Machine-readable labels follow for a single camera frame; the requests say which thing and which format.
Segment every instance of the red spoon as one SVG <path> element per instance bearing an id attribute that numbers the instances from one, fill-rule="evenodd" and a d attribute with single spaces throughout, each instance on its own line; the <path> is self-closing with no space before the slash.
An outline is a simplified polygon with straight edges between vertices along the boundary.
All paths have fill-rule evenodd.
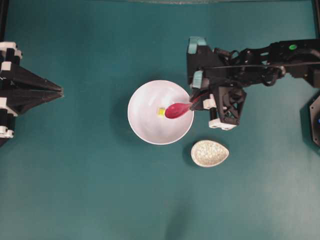
<path id="1" fill-rule="evenodd" d="M 192 103 L 174 103 L 165 110 L 164 115 L 168 119 L 176 119 L 188 112 L 191 105 Z"/>

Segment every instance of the small white plate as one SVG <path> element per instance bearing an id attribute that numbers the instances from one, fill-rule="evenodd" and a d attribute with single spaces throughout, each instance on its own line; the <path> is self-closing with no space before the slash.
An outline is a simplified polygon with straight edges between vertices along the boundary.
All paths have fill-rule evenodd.
<path id="1" fill-rule="evenodd" d="M 193 145 L 191 157 L 195 164 L 200 167 L 214 167 L 229 156 L 229 150 L 216 141 L 201 140 Z"/>

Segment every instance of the black mechanical structure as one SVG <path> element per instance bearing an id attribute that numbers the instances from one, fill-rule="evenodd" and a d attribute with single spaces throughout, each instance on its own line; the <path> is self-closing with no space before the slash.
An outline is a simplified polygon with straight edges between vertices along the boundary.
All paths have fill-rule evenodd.
<path id="1" fill-rule="evenodd" d="M 320 95 L 308 104 L 312 141 L 320 147 Z"/>
<path id="2" fill-rule="evenodd" d="M 317 38 L 320 37 L 320 0 L 312 0 L 314 26 Z"/>
<path id="3" fill-rule="evenodd" d="M 63 96 L 63 89 L 20 66 L 15 42 L 0 42 L 0 147 L 14 137 L 16 117 Z"/>
<path id="4" fill-rule="evenodd" d="M 187 50 L 187 81 L 191 110 L 208 110 L 210 128 L 230 130 L 240 124 L 247 88 L 273 86 L 291 74 L 320 88 L 320 40 L 279 41 L 240 52 L 211 50 L 203 37 L 191 37 Z"/>

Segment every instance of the yellow object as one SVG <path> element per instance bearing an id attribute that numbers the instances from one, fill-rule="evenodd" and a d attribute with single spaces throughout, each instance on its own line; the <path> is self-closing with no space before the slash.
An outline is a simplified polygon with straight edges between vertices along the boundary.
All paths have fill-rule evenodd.
<path id="1" fill-rule="evenodd" d="M 158 108 L 158 111 L 156 112 L 158 116 L 160 117 L 164 117 L 165 116 L 165 112 L 166 112 L 166 109 L 163 108 L 163 107 L 159 107 Z"/>

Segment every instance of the black cable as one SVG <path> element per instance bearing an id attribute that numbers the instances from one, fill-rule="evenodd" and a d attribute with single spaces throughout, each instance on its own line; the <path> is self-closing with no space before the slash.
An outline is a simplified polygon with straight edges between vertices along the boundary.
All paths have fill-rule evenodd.
<path id="1" fill-rule="evenodd" d="M 290 54 L 289 57 L 287 57 L 287 60 L 290 60 L 292 58 L 294 58 L 297 55 L 312 55 L 315 56 L 316 58 L 320 59 L 320 52 L 318 52 L 315 49 L 312 48 L 302 48 L 302 49 L 296 49 L 295 51 L 293 51 L 292 54 Z"/>
<path id="2" fill-rule="evenodd" d="M 320 61 L 305 61 L 305 62 L 297 62 L 297 63 L 287 63 L 287 64 L 248 64 L 248 65 L 230 65 L 230 66 L 210 66 L 204 67 L 204 69 L 231 69 L 231 68 L 277 68 L 281 69 L 281 67 L 295 67 L 295 66 L 303 66 L 303 65 L 317 65 L 320 64 Z"/>

